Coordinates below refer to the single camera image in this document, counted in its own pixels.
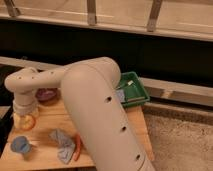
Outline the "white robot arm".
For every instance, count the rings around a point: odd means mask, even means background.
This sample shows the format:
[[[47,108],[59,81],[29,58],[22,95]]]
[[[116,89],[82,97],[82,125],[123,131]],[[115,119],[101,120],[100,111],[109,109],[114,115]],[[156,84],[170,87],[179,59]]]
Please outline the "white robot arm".
[[[97,171],[155,171],[116,95],[121,72],[111,58],[83,60],[39,72],[29,67],[5,79],[18,115],[37,105],[33,91],[61,90],[64,106]]]

